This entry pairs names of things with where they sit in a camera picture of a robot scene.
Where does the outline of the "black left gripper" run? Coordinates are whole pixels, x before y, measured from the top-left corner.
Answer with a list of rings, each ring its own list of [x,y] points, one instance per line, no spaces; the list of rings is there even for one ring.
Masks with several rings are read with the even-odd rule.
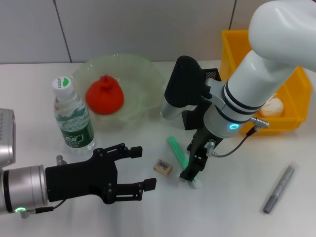
[[[142,182],[117,184],[115,161],[140,158],[143,148],[120,143],[104,149],[95,149],[88,160],[52,166],[45,169],[47,196],[50,202],[87,195],[100,197],[105,204],[119,201],[141,201],[144,192],[156,188],[156,178]]]

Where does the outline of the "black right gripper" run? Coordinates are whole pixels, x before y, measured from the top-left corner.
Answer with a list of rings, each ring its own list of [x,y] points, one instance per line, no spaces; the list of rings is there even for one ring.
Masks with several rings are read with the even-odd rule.
[[[203,171],[208,159],[207,148],[205,147],[209,140],[215,141],[217,146],[223,139],[215,136],[208,130],[197,130],[193,135],[191,144],[189,145],[189,163],[188,166],[180,173],[180,178],[193,181],[200,171]]]

